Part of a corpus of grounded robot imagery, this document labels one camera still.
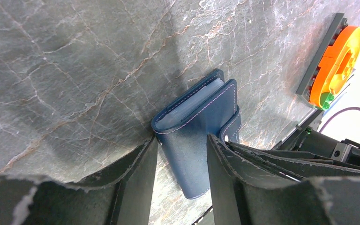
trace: green plastic part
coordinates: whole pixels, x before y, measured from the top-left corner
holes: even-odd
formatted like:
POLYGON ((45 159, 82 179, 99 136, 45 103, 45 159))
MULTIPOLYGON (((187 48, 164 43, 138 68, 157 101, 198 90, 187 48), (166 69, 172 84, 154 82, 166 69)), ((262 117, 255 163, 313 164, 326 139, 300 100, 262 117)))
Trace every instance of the green plastic part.
POLYGON ((335 99, 335 96, 330 92, 325 92, 321 94, 321 98, 319 99, 322 109, 327 110, 330 107, 330 103, 335 99))

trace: orange plastic reel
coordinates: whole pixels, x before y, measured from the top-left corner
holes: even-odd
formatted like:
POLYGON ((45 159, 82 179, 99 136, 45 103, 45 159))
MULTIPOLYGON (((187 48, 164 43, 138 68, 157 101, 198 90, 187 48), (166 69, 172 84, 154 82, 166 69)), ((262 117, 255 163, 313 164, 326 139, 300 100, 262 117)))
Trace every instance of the orange plastic reel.
POLYGON ((311 89, 310 103, 323 108, 323 93, 337 95, 346 83, 360 53, 360 27, 344 28, 328 46, 318 64, 319 72, 311 89))

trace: purple stitching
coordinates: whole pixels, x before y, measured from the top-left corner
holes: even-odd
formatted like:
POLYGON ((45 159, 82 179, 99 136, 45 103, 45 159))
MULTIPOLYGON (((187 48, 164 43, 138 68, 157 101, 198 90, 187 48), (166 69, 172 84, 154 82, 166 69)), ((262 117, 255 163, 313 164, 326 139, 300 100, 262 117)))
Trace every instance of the purple stitching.
POLYGON ((207 80, 207 81, 203 84, 203 86, 199 87, 199 88, 196 89, 193 93, 189 94, 187 97, 185 97, 183 100, 181 100, 178 104, 176 104, 175 106, 173 106, 173 107, 171 108, 171 110, 172 110, 173 108, 176 108, 178 105, 180 105, 180 104, 181 104, 182 102, 184 102, 185 100, 189 99, 189 97, 191 97, 193 94, 195 94, 195 92, 197 92, 197 91, 199 91, 200 89, 202 89, 203 87, 205 87, 205 86, 206 86, 206 83, 209 82, 209 81, 211 81, 212 79, 216 78, 216 76, 217 76, 217 75, 215 75, 215 76, 212 77, 211 79, 207 80))
POLYGON ((166 133, 159 133, 157 131, 155 131, 157 134, 160 134, 160 135, 166 135, 166 134, 170 134, 170 133, 173 133, 177 130, 180 130, 182 129, 184 126, 186 126, 189 122, 191 122, 197 115, 199 115, 204 109, 206 109, 210 104, 212 104, 214 101, 216 101, 216 99, 218 99, 218 97, 220 97, 221 95, 224 94, 224 92, 226 92, 230 87, 234 87, 234 90, 235 90, 235 85, 234 84, 231 84, 228 88, 226 88, 223 92, 221 92, 215 99, 213 99, 211 102, 209 102, 203 109, 201 109, 197 114, 195 114, 191 119, 189 119, 185 124, 183 124, 183 126, 171 131, 171 132, 166 132, 166 133))
POLYGON ((237 103, 235 103, 235 87, 234 87, 234 113, 237 112, 237 103))
POLYGON ((234 137, 234 135, 237 133, 237 131, 235 131, 235 133, 231 136, 230 141, 233 139, 233 137, 234 137))
POLYGON ((168 113, 170 113, 174 108, 176 108, 178 105, 180 105, 182 102, 184 102, 185 100, 189 99, 193 94, 195 94, 197 91, 199 91, 200 89, 202 89, 203 87, 206 86, 206 84, 211 81, 212 79, 217 78, 217 75, 214 75, 211 79, 205 81, 205 83, 202 83, 202 86, 199 87, 198 89, 196 89, 194 92, 192 92, 191 94, 189 94, 188 96, 186 96, 184 99, 182 99, 178 104, 176 104, 175 106, 172 106, 169 110, 167 110, 164 114, 160 115, 157 119, 157 121, 155 122, 158 123, 158 121, 165 115, 167 115, 168 113))
POLYGON ((228 130, 228 128, 237 120, 237 118, 240 116, 240 113, 234 118, 234 120, 230 123, 230 124, 228 124, 228 126, 225 128, 225 130, 223 131, 223 134, 221 135, 221 140, 223 140, 224 139, 224 134, 225 134, 225 132, 228 130))

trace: marble countertop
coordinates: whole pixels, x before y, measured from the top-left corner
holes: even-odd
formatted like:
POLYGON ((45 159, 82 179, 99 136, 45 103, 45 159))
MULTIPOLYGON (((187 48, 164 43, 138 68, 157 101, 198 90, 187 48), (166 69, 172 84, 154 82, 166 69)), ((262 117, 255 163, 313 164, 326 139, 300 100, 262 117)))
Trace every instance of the marble countertop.
MULTIPOLYGON (((0 1, 0 174, 78 181, 215 68, 242 143, 270 148, 311 110, 294 93, 337 12, 360 26, 360 0, 0 1)), ((158 154, 150 223, 191 224, 210 193, 185 199, 158 154)))

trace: navy blue leather wallet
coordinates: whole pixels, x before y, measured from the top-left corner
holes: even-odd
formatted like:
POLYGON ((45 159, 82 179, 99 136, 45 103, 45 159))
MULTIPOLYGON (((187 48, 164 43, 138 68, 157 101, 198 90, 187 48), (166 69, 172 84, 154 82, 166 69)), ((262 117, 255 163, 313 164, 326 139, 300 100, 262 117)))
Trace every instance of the navy blue leather wallet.
POLYGON ((206 158, 206 138, 209 133, 222 141, 239 143, 241 127, 240 110, 237 105, 237 82, 230 79, 224 83, 223 71, 217 69, 169 104, 151 121, 152 128, 162 145, 173 173, 187 199, 205 194, 209 188, 206 158), (222 86, 180 122, 170 127, 159 127, 157 123, 176 108, 180 108, 192 96, 213 81, 222 86))

